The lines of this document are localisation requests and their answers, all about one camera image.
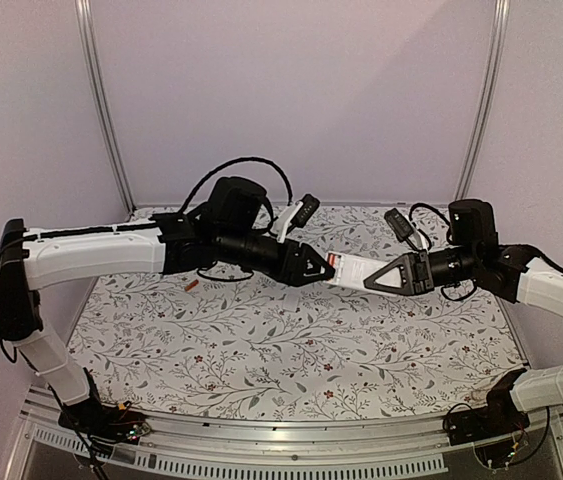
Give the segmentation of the white remote control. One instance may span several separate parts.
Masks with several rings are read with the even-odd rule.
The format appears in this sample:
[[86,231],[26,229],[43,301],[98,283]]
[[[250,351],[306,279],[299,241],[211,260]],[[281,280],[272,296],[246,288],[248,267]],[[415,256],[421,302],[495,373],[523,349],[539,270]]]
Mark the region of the white remote control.
[[387,265],[386,261],[339,252],[329,252],[327,261],[334,268],[335,275],[326,280],[326,284],[360,291],[366,289],[366,278]]

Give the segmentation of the white battery cover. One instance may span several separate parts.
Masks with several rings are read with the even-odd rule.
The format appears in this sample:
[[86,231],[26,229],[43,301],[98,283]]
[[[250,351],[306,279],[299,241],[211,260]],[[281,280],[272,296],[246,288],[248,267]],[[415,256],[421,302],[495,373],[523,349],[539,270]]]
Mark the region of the white battery cover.
[[282,301],[282,309],[284,312],[296,313],[299,310],[300,296],[288,293]]

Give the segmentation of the orange battery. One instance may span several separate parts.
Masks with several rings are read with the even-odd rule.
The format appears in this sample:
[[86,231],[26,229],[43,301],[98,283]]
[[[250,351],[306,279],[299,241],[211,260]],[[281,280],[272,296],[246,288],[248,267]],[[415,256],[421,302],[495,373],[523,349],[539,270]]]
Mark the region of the orange battery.
[[191,283],[189,283],[186,287],[185,287],[185,291],[189,292],[190,290],[192,290],[193,288],[195,288],[198,285],[199,281],[198,280],[194,280]]

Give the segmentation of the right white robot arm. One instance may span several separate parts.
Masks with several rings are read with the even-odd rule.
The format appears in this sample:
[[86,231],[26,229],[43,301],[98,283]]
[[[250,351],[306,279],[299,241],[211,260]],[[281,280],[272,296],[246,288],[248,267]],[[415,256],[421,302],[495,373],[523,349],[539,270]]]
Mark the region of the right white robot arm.
[[[403,254],[367,276],[364,287],[417,296],[470,280],[500,299],[563,318],[563,267],[534,246],[501,244],[489,203],[464,199],[448,209],[448,248]],[[490,405],[479,412],[478,427],[498,436],[515,422],[517,411],[563,405],[563,365],[515,371],[488,392],[486,401]]]

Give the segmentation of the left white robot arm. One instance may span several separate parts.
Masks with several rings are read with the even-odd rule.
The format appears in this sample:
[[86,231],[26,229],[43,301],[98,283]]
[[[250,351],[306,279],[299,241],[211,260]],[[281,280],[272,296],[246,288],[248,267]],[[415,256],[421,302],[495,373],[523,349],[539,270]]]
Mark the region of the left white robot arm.
[[242,177],[217,180],[193,210],[155,214],[146,221],[79,229],[28,229],[7,222],[0,240],[0,340],[10,342],[36,373],[71,407],[89,434],[109,426],[93,382],[57,334],[44,326],[40,290],[106,275],[173,275],[209,269],[218,262],[302,287],[330,280],[334,268],[311,246],[288,238],[319,206],[311,195],[289,204],[264,228],[254,223],[270,206],[266,190]]

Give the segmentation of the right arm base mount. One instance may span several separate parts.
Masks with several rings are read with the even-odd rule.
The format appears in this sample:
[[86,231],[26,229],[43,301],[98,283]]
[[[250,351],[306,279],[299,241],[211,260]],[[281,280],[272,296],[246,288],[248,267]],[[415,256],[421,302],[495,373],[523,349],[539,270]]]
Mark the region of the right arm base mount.
[[460,402],[453,405],[442,419],[442,430],[452,446],[520,432],[529,426],[526,413],[499,401],[478,408]]

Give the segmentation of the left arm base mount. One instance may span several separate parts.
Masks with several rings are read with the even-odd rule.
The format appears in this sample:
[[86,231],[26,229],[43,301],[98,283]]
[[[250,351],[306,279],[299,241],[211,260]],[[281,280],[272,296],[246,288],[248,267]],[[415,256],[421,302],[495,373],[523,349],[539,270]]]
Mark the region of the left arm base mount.
[[106,443],[134,443],[151,433],[147,417],[128,406],[120,408],[88,398],[74,405],[61,405],[59,425]]

